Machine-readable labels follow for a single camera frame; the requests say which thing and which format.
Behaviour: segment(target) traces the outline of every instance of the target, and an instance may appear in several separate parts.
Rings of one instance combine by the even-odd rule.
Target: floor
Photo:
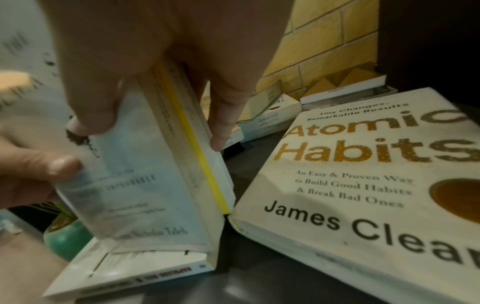
[[[42,294],[66,262],[25,232],[0,234],[0,298],[8,304],[47,304]]]

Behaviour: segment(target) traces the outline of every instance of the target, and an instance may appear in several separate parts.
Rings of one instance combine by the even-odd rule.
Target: dark wall
[[[401,91],[480,107],[479,37],[479,0],[380,0],[378,67]]]

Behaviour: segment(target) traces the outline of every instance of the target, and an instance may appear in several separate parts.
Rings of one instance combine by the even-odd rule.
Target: potted plant
[[[45,245],[56,255],[70,262],[92,239],[72,210],[61,200],[31,206],[57,217],[43,233]]]

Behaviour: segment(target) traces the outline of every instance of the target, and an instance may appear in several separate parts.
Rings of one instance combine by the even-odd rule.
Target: brick
[[[303,84],[313,79],[369,61],[377,61],[378,33],[342,46],[300,64]]]
[[[296,100],[300,101],[300,97],[302,97],[305,94],[306,90],[307,90],[307,88],[301,88],[299,90],[287,93],[287,95],[292,97],[293,99],[296,99]]]
[[[285,29],[284,35],[290,33],[291,31],[292,31],[292,23],[291,23],[290,20],[289,20],[289,21],[288,21],[288,24],[286,25],[286,29]]]
[[[296,0],[291,13],[294,29],[333,11],[351,0]]]
[[[342,44],[340,12],[285,35],[264,76]]]
[[[281,79],[284,92],[290,92],[302,87],[299,68],[298,66],[294,66],[263,77],[257,82],[255,91],[260,92],[278,79]]]
[[[379,29],[380,0],[360,0],[343,9],[345,42]]]

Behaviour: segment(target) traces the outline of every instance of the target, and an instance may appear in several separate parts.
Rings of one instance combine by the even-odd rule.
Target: hand
[[[51,182],[80,168],[72,156],[15,146],[0,126],[0,209],[47,202],[54,194]]]
[[[99,134],[115,124],[119,82],[163,54],[187,65],[201,96],[211,82],[208,124],[220,151],[272,59],[293,0],[39,0],[55,39],[68,128]]]

